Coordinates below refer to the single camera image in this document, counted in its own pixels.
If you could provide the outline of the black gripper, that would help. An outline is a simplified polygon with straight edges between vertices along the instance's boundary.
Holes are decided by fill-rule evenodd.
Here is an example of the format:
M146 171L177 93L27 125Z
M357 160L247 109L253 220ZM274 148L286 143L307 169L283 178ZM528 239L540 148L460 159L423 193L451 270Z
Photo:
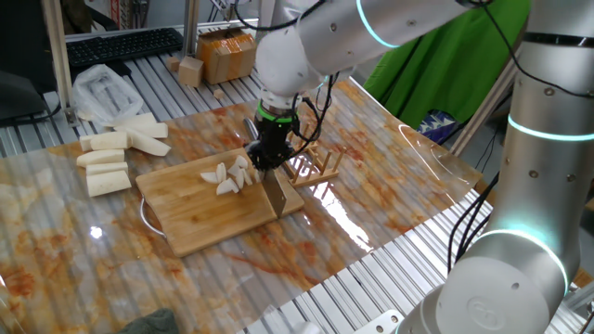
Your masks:
M287 136L292 131L291 122L273 122L261 119L255 121L255 126L259 132L258 140L245 146L254 169L263 169L261 162L263 152L266 153L269 170L278 168L291 158L293 149L287 140Z

